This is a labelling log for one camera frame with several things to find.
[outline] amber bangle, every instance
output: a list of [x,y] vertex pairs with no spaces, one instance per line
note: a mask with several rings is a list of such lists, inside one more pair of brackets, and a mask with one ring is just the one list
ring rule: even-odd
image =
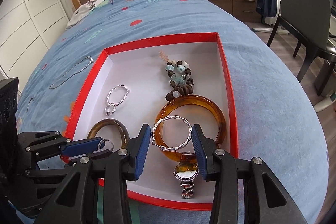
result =
[[103,127],[109,126],[109,125],[116,126],[118,128],[119,133],[120,133],[120,137],[121,137],[121,148],[126,148],[126,145],[129,141],[128,131],[127,131],[126,127],[121,122],[119,122],[118,120],[115,120],[115,119],[104,119],[104,120],[101,120],[100,122],[96,123],[92,127],[92,129],[90,130],[86,139],[94,138],[97,135],[99,130],[101,130]]
[[[224,115],[222,113],[222,111],[220,110],[220,108],[211,100],[200,96],[200,95],[188,95],[188,96],[181,96],[181,97],[177,97],[173,100],[171,100],[168,104],[166,104],[161,111],[159,112],[159,114],[156,117],[155,123],[157,123],[157,121],[159,119],[162,119],[166,116],[169,116],[169,114],[171,112],[173,112],[175,109],[181,107],[181,106],[185,106],[185,105],[198,105],[198,106],[202,106],[204,108],[206,108],[207,110],[209,110],[212,115],[215,117],[219,130],[218,130],[218,134],[215,140],[216,146],[217,148],[220,148],[220,145],[223,143],[226,135],[227,135],[227,130],[226,130],[226,122],[225,122],[225,118]],[[165,142],[162,139],[162,127],[163,127],[163,123],[161,123],[157,129],[154,131],[154,135],[155,135],[155,141],[157,145],[163,145],[166,146]],[[183,154],[177,151],[162,151],[162,153],[164,153],[168,158],[170,158],[171,160],[174,161],[178,161],[178,162],[182,162],[182,161],[188,161],[191,163],[195,163],[197,162],[196,160],[196,155],[195,154]]]

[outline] blue bedspread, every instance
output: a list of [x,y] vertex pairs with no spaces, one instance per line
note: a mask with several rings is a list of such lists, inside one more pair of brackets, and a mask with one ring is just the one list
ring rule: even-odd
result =
[[[119,43],[189,32],[220,34],[234,89],[240,158],[263,158],[313,224],[328,184],[327,146],[313,107],[275,53],[245,24],[207,0],[106,0],[64,32],[31,75],[16,114],[19,132],[65,130],[72,102],[92,66],[56,89],[48,87],[81,58],[97,59],[102,49]],[[56,157],[40,166],[61,168],[63,162]],[[239,223],[242,200],[240,189]],[[145,224],[208,223],[210,217],[210,212],[132,202],[134,206],[137,221]]]

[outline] silver ring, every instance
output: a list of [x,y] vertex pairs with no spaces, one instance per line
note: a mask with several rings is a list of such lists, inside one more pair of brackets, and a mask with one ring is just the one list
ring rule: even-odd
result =
[[[124,89],[126,89],[126,94],[124,95],[124,98],[121,99],[120,102],[118,102],[118,103],[116,103],[116,104],[115,104],[115,103],[110,103],[109,100],[110,100],[111,92],[112,92],[113,90],[117,89],[117,88],[124,88]],[[124,100],[127,98],[128,93],[129,93],[129,89],[128,89],[125,85],[117,85],[117,86],[115,86],[113,89],[111,89],[110,92],[109,92],[109,94],[108,94],[107,97],[106,97],[106,102],[107,102],[107,106],[105,107],[105,113],[106,113],[106,115],[111,115],[111,114],[113,114],[113,113],[116,111],[116,107],[117,107],[118,105],[120,105],[122,102],[124,102]],[[112,111],[108,110],[108,107],[110,107],[110,106],[113,106]]]
[[[184,142],[184,143],[182,143],[182,144],[180,144],[179,146],[177,146],[177,147],[165,147],[165,146],[163,146],[163,145],[157,145],[156,143],[155,143],[155,135],[154,135],[154,132],[155,132],[155,130],[157,129],[157,127],[159,126],[159,124],[161,123],[161,122],[164,122],[164,121],[166,121],[166,120],[170,120],[170,119],[176,119],[176,120],[181,120],[182,122],[184,122],[184,123],[186,123],[187,125],[188,125],[188,129],[189,129],[189,135],[188,135],[188,137],[187,137],[187,140]],[[180,117],[180,116],[177,116],[177,115],[175,115],[175,116],[166,116],[166,117],[164,117],[164,118],[162,118],[162,119],[160,119],[160,120],[158,120],[157,121],[157,123],[153,126],[153,128],[152,128],[152,132],[151,132],[151,134],[152,134],[152,145],[155,145],[155,146],[157,146],[157,147],[159,147],[162,151],[177,151],[177,150],[179,150],[179,149],[182,149],[182,148],[185,148],[186,146],[187,146],[187,144],[190,142],[190,140],[191,140],[191,129],[192,129],[192,127],[191,127],[191,125],[190,125],[190,123],[188,122],[188,120],[187,119],[185,119],[185,118],[182,118],[182,117]]]
[[98,151],[99,151],[99,152],[102,151],[102,149],[100,148],[100,146],[101,146],[104,142],[106,142],[106,141],[111,143],[112,147],[111,147],[110,151],[113,152],[114,144],[113,144],[113,142],[111,142],[109,139],[102,139],[102,140],[99,142],[99,144],[98,144]]

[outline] gray chair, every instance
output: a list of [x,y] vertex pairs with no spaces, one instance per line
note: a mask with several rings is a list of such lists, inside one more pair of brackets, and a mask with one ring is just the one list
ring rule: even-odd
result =
[[336,64],[336,47],[329,40],[330,9],[333,0],[281,0],[280,15],[274,25],[267,46],[270,46],[279,25],[285,27],[298,39],[293,56],[295,57],[301,44],[306,48],[303,65],[297,75],[301,82],[310,64],[316,57],[330,62],[330,71],[317,91],[320,95]]

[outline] red box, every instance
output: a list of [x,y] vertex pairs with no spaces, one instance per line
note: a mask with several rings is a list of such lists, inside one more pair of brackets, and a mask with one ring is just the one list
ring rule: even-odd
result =
[[[74,141],[86,139],[91,127],[108,117],[104,112],[106,95],[116,85],[126,85],[131,91],[124,103],[109,117],[121,121],[128,129],[130,138],[138,135],[143,123],[153,126],[158,112],[167,103],[165,95],[171,90],[165,71],[166,64],[158,57],[160,50],[170,58],[190,64],[195,81],[194,94],[209,98],[223,111],[228,129],[223,148],[238,157],[234,94],[223,45],[216,32],[151,37],[104,49],[78,95],[65,136]],[[118,96],[124,94],[123,90],[120,92],[115,93],[115,100],[110,100],[118,102]],[[214,138],[218,132],[215,130],[214,118],[204,112],[207,110],[197,107],[183,106],[181,110],[177,109],[178,113],[173,113],[187,118],[192,125],[199,123],[205,136]],[[171,131],[163,133],[169,139],[166,143],[170,145],[175,141],[184,142],[187,131],[185,134],[176,133],[172,128],[179,128],[180,125],[170,123],[167,122],[165,127],[170,127]],[[120,148],[118,133],[111,134],[111,129],[103,128],[99,135],[113,141],[115,149]],[[192,142],[186,148],[192,150]],[[157,147],[150,145],[140,179],[137,182],[127,182],[128,196],[167,208],[211,210],[215,183],[204,182],[198,176],[194,182],[193,198],[183,199],[179,181],[173,175],[176,164]]]

